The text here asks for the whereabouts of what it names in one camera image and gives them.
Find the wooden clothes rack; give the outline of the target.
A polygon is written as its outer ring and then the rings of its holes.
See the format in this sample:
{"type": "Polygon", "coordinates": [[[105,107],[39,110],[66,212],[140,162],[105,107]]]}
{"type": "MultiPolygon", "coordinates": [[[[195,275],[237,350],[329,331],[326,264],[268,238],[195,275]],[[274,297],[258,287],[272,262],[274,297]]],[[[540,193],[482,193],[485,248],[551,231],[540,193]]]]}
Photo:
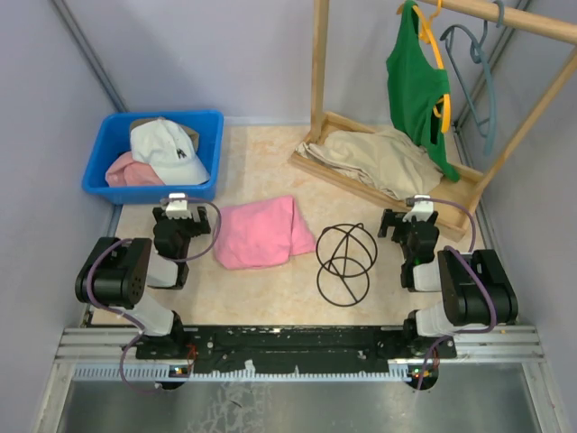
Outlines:
{"type": "Polygon", "coordinates": [[[376,129],[324,109],[329,4],[315,2],[311,127],[290,161],[382,207],[415,214],[409,198],[422,197],[445,236],[474,236],[473,215],[484,190],[575,73],[576,58],[567,58],[493,165],[480,172],[451,163],[445,149],[452,100],[444,62],[452,58],[454,28],[435,37],[432,17],[414,1],[402,3],[398,16],[398,37],[386,62],[391,122],[376,129]]]}

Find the black wire hat stand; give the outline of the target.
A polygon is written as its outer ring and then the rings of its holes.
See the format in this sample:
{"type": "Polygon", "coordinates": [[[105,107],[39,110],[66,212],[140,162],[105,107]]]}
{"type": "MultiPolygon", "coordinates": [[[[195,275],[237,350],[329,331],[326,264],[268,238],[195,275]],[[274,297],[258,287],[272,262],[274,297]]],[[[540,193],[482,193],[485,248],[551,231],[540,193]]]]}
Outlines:
{"type": "Polygon", "coordinates": [[[315,249],[320,296],[338,308],[351,308],[364,301],[371,289],[371,270],[378,252],[375,238],[363,223],[325,227],[315,249]]]}

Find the pink baseball cap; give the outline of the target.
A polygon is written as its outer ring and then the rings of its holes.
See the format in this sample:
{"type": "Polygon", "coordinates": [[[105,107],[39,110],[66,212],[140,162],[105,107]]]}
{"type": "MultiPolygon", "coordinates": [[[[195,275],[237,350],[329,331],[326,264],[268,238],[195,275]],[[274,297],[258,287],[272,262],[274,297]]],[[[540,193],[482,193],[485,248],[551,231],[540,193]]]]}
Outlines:
{"type": "Polygon", "coordinates": [[[111,188],[162,186],[164,182],[147,163],[136,161],[131,152],[122,153],[105,173],[111,188]]]}

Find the white baseball cap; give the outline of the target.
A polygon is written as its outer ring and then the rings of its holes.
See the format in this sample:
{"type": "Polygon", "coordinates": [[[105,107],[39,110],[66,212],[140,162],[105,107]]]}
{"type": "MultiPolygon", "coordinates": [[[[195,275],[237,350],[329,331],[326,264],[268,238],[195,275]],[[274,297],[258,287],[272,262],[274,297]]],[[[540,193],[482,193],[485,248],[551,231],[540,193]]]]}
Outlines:
{"type": "Polygon", "coordinates": [[[130,132],[136,161],[150,164],[165,185],[200,185],[210,174],[179,124],[158,117],[130,132]]]}

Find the blue plastic bin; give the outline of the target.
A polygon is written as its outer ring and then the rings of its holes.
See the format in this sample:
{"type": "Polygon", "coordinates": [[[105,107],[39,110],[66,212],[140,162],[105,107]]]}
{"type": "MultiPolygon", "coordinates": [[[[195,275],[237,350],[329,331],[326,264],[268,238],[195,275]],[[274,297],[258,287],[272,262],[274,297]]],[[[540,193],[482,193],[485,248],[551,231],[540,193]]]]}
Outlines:
{"type": "Polygon", "coordinates": [[[223,134],[224,116],[215,110],[110,115],[82,188],[116,205],[153,204],[172,192],[212,200],[223,134]]]}

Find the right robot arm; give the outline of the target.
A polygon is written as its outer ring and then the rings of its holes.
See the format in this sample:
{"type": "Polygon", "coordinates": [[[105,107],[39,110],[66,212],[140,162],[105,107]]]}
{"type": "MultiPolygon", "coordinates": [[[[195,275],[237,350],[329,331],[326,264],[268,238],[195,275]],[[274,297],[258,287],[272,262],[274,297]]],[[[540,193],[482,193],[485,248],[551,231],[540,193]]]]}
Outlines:
{"type": "Polygon", "coordinates": [[[435,337],[491,331],[497,325],[515,323],[517,295],[503,265],[492,249],[461,253],[451,246],[436,249],[440,230],[437,213],[383,211],[379,237],[393,230],[404,262],[400,284],[411,292],[439,293],[434,306],[414,310],[403,323],[404,349],[424,356],[435,337]]]}

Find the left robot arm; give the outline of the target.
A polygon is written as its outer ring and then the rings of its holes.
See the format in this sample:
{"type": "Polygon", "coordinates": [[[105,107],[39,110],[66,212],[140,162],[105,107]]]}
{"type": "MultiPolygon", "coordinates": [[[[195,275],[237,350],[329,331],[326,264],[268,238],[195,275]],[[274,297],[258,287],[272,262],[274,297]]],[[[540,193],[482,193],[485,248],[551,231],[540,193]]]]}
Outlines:
{"type": "Polygon", "coordinates": [[[180,290],[188,279],[192,239],[212,227],[204,206],[187,211],[155,207],[153,238],[101,237],[78,273],[78,301],[119,314],[137,327],[136,345],[150,355],[178,357],[190,343],[179,314],[146,292],[180,290]]]}

